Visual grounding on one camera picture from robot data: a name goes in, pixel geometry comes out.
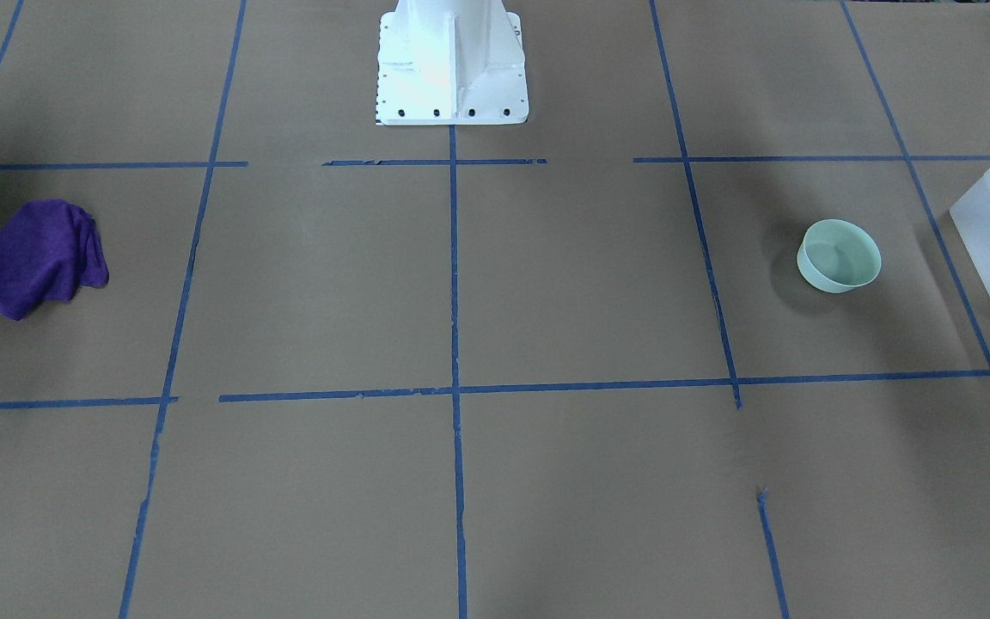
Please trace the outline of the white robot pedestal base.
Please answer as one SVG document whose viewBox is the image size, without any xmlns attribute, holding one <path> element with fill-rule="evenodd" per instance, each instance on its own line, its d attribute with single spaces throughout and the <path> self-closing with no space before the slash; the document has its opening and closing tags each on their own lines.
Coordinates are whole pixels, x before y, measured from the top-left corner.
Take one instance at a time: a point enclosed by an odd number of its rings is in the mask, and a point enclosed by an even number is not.
<svg viewBox="0 0 990 619">
<path fill-rule="evenodd" d="M 522 21 L 502 1 L 398 1 L 378 35 L 378 125 L 527 122 Z"/>
</svg>

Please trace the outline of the pale green ceramic bowl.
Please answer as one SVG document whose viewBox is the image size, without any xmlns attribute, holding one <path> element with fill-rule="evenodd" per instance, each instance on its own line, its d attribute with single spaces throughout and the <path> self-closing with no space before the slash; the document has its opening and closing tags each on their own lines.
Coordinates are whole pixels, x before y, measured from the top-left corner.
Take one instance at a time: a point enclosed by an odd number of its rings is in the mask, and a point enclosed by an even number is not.
<svg viewBox="0 0 990 619">
<path fill-rule="evenodd" d="M 810 286 L 830 294 L 871 285 L 883 270 L 875 239 L 856 224 L 833 218 L 806 229 L 795 261 Z"/>
</svg>

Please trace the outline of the purple microfiber cloth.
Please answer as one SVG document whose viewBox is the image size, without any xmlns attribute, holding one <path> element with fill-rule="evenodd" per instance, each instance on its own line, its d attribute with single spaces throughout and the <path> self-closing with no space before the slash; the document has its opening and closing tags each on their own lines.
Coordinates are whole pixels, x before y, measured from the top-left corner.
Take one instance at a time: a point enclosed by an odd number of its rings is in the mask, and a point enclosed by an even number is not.
<svg viewBox="0 0 990 619">
<path fill-rule="evenodd" d="M 97 220 L 70 201 L 28 201 L 0 228 L 0 314 L 9 320 L 109 278 Z"/>
</svg>

